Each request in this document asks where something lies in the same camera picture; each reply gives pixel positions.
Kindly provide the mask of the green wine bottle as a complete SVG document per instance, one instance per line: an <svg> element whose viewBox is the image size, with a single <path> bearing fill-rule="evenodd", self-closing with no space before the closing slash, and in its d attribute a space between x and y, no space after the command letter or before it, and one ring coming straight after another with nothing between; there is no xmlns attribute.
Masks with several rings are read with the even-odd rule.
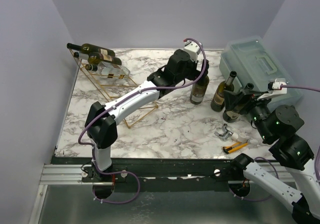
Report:
<svg viewBox="0 0 320 224"><path fill-rule="evenodd" d="M206 75L192 85L189 96L189 100L192 104L198 105L203 101L209 82L210 79Z"/></svg>
<svg viewBox="0 0 320 224"><path fill-rule="evenodd" d="M100 62L106 62L115 65L122 65L122 61L118 57L114 57L99 52L92 52L90 54L84 54L80 52L74 52L73 56L82 60L86 60L89 64L98 65Z"/></svg>
<svg viewBox="0 0 320 224"><path fill-rule="evenodd" d="M74 51L78 51L82 54L90 54L93 52L97 52L97 53L101 53L101 54L105 54L105 55L109 55L112 57L115 57L116 54L113 50L108 49L108 48L104 48L104 47L100 47L97 45L93 45L93 44L89 44L89 43L84 43L82 45L76 45L76 44L72 44L72 43L67 43L66 47L68 49L74 50Z"/></svg>

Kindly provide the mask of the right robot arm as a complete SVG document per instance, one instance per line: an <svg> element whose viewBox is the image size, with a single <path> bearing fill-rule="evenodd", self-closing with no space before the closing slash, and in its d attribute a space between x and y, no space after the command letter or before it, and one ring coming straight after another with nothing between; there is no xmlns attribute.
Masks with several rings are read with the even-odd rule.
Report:
<svg viewBox="0 0 320 224"><path fill-rule="evenodd" d="M258 92L247 88L234 93L224 91L226 111L249 115L263 143L270 145L272 156L293 177L299 189L293 189L266 172L246 154L230 163L233 173L242 174L280 201L298 224L320 222L319 160L306 140L296 134L304 125L295 107L280 105L270 111L267 104L272 97L286 93L285 88Z"/></svg>

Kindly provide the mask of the green wine bottle back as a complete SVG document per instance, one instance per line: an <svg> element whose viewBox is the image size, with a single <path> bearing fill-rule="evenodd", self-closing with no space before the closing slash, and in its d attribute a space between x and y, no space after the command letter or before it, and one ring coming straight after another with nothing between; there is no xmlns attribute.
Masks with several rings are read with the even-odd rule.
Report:
<svg viewBox="0 0 320 224"><path fill-rule="evenodd" d="M189 100L192 104L198 105L203 101L209 82L210 79L206 75L192 85L189 96Z"/></svg>

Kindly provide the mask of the green wine bottle front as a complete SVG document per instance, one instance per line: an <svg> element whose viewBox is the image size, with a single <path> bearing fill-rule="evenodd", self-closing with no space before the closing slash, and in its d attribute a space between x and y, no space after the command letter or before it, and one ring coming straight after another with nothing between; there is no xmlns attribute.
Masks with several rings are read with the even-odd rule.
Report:
<svg viewBox="0 0 320 224"><path fill-rule="evenodd" d="M84 54L80 52L74 52L73 56L82 60L86 60L89 64L98 65L100 62L106 62L115 65L122 65L122 61L118 57L114 57L99 52L92 52L90 54Z"/></svg>

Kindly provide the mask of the clear square liquor bottle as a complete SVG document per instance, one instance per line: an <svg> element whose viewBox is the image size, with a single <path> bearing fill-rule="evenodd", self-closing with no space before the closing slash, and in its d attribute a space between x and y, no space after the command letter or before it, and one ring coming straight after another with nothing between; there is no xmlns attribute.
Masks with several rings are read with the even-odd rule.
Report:
<svg viewBox="0 0 320 224"><path fill-rule="evenodd" d="M123 79L130 75L130 70L122 65L101 61L99 64L86 64L85 69L102 78Z"/></svg>

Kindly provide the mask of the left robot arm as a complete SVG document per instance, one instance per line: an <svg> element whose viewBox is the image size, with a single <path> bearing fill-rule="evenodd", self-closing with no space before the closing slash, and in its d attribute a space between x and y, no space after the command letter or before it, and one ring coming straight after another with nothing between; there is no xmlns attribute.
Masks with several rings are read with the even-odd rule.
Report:
<svg viewBox="0 0 320 224"><path fill-rule="evenodd" d="M84 132L91 140L92 162L99 173L112 165L111 145L118 138L118 124L139 108L179 89L180 82L197 81L206 70L205 59L201 70L197 70L198 55L203 52L201 47L195 51L178 49L166 65L151 73L136 89L104 105L99 102L91 105Z"/></svg>

